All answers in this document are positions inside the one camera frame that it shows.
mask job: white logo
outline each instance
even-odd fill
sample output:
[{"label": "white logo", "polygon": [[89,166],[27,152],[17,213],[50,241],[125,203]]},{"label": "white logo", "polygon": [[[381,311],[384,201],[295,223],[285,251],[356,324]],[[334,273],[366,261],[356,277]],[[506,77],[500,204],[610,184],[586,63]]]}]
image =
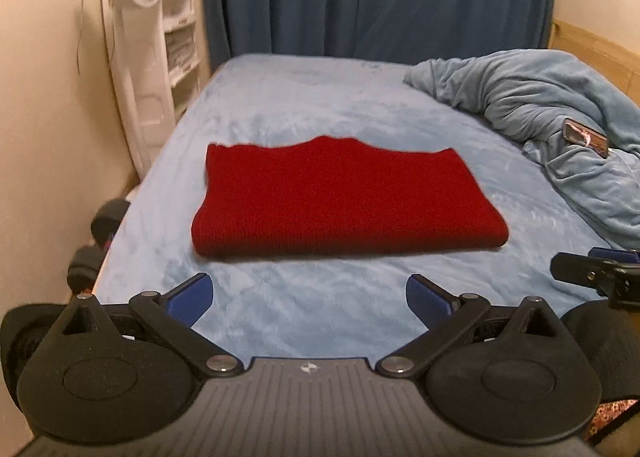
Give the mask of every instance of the white logo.
[{"label": "white logo", "polygon": [[319,367],[315,363],[311,363],[311,361],[307,361],[304,365],[300,366],[300,370],[307,374],[315,372],[318,368]]}]

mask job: red folded garment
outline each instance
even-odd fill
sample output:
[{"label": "red folded garment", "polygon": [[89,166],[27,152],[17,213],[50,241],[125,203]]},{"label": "red folded garment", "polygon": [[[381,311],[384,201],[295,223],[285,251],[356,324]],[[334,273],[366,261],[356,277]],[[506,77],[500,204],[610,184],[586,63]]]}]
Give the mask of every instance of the red folded garment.
[{"label": "red folded garment", "polygon": [[509,234],[454,150],[326,136],[279,148],[210,144],[207,178],[191,225],[205,257],[498,247]]}]

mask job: wooden headboard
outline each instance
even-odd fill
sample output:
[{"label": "wooden headboard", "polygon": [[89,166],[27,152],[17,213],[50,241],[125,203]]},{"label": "wooden headboard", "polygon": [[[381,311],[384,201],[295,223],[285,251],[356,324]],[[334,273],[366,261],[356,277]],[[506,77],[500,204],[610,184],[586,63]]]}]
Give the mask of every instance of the wooden headboard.
[{"label": "wooden headboard", "polygon": [[559,20],[554,20],[548,48],[574,54],[640,105],[640,55]]}]

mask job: silver screw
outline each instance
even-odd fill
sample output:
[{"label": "silver screw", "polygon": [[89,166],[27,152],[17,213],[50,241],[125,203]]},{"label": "silver screw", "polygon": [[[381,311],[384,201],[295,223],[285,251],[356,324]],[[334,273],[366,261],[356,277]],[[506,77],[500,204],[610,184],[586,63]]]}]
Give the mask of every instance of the silver screw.
[{"label": "silver screw", "polygon": [[409,372],[414,367],[414,362],[403,356],[389,356],[382,360],[382,368],[393,374]]},{"label": "silver screw", "polygon": [[212,356],[207,360],[207,366],[216,372],[232,371],[238,365],[238,360],[229,354]]}]

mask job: bed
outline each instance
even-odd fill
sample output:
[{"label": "bed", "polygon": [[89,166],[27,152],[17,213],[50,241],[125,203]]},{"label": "bed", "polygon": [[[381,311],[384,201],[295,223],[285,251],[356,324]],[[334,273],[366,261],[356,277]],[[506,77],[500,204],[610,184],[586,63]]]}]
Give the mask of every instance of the bed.
[{"label": "bed", "polygon": [[[178,124],[111,245],[95,294],[122,303],[211,275],[215,299],[194,328],[247,364],[251,357],[372,363],[424,331],[406,305],[420,273],[450,293],[496,305],[543,296],[558,314],[597,295],[555,281],[558,251],[607,244],[527,160],[482,120],[402,82],[405,65],[344,58],[242,55],[212,79]],[[318,135],[402,151],[454,148],[507,221],[500,249],[393,257],[214,262],[198,257],[191,221],[206,192],[211,142],[282,146]]]}]

